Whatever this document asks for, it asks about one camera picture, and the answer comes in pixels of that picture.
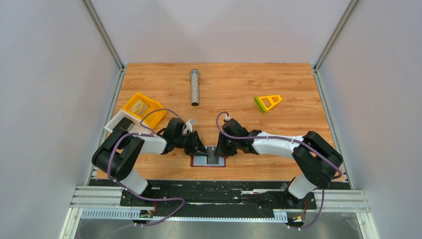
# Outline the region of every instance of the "green block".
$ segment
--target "green block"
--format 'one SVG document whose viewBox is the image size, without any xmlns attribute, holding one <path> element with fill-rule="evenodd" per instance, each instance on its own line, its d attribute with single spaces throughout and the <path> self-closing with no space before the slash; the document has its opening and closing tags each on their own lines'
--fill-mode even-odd
<svg viewBox="0 0 422 239">
<path fill-rule="evenodd" d="M 259 100 L 257 96 L 255 96 L 255 103 L 258 105 L 262 113 L 266 112 L 264 105 L 262 104 L 262 102 Z"/>
</svg>

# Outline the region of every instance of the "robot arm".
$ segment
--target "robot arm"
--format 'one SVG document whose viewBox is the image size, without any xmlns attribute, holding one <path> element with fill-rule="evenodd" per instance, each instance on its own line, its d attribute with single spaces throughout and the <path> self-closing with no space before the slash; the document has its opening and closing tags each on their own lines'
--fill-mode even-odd
<svg viewBox="0 0 422 239">
<path fill-rule="evenodd" d="M 108 162 L 114 146 L 122 136 L 128 134 L 127 129 L 131 124 L 131 120 L 123 118 L 114 127 L 113 132 L 94 153 L 92 157 L 94 166 L 107 172 Z M 185 125 L 183 120 L 172 118 L 167 127 L 160 130 L 157 135 L 132 135 L 126 137 L 118 147 L 118 149 L 122 149 L 121 153 L 116 152 L 113 157 L 111 176 L 135 193 L 142 194 L 148 186 L 148 182 L 133 168 L 139 154 L 167 154 L 174 148 L 183 148 L 187 155 L 193 155 L 197 152 L 207 153 L 207 149 L 199 139 L 198 133 L 191 131 L 192 124 L 193 122 L 189 121 Z"/>
<path fill-rule="evenodd" d="M 313 131 L 304 136 L 281 136 L 260 130 L 248 132 L 235 119 L 225 120 L 222 130 L 235 138 L 227 137 L 220 132 L 216 150 L 219 156 L 233 156 L 237 154 L 237 149 L 240 149 L 244 153 L 273 154 L 295 160 L 302 174 L 290 182 L 288 192 L 296 199 L 302 199 L 315 188 L 326 189 L 336 173 L 333 167 L 318 156 L 313 156 L 300 142 L 315 149 L 336 167 L 343 162 L 342 156 Z"/>
</svg>

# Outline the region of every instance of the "floor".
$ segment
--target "floor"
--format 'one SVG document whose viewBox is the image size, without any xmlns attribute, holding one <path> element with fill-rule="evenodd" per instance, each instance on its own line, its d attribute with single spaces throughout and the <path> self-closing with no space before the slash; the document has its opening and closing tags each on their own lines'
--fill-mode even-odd
<svg viewBox="0 0 422 239">
<path fill-rule="evenodd" d="M 191 106 L 190 98 L 189 73 L 193 68 L 201 75 L 197 107 Z M 195 119 L 194 129 L 204 145 L 217 144 L 215 117 L 221 111 L 228 111 L 248 130 L 292 136 L 312 130 L 333 145 L 309 64 L 129 64 L 114 113 L 136 92 L 174 110 L 184 120 Z M 283 101 L 263 114 L 254 97 L 268 95 L 281 95 Z M 168 113 L 155 129 L 165 127 L 171 117 Z M 182 149 L 167 155 L 142 154 L 135 169 L 146 179 L 290 181 L 300 174 L 292 159 L 242 152 L 229 157 L 225 168 L 191 167 Z M 106 174 L 98 172 L 97 177 L 106 178 Z"/>
</svg>

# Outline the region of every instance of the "white connector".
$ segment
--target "white connector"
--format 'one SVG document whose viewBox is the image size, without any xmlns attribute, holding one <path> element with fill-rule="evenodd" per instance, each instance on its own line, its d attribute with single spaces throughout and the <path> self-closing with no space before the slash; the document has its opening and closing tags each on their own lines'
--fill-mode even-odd
<svg viewBox="0 0 422 239">
<path fill-rule="evenodd" d="M 196 123 L 194 119 L 190 119 L 185 123 L 185 129 L 183 130 L 183 134 L 187 134 L 189 132 L 193 132 L 193 125 Z"/>
</svg>

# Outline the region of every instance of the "black mounting plate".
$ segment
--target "black mounting plate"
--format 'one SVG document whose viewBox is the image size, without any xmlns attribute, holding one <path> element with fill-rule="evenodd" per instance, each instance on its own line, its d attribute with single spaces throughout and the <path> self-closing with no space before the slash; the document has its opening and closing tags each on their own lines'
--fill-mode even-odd
<svg viewBox="0 0 422 239">
<path fill-rule="evenodd" d="M 148 182 L 151 185 L 142 194 L 144 197 L 185 199 L 186 204 L 175 214 L 178 217 L 273 218 L 273 209 L 304 209 L 303 202 L 289 206 L 284 201 L 286 193 L 280 191 L 283 182 L 180 180 L 149 180 Z M 242 193 L 242 191 L 253 191 L 253 189 L 269 191 L 254 194 Z M 317 208 L 312 192 L 308 193 L 304 200 L 307 209 Z M 142 207 L 154 206 L 154 203 L 138 199 L 123 190 L 120 205 Z M 166 216 L 179 205 L 180 201 L 159 202 L 154 215 Z"/>
</svg>

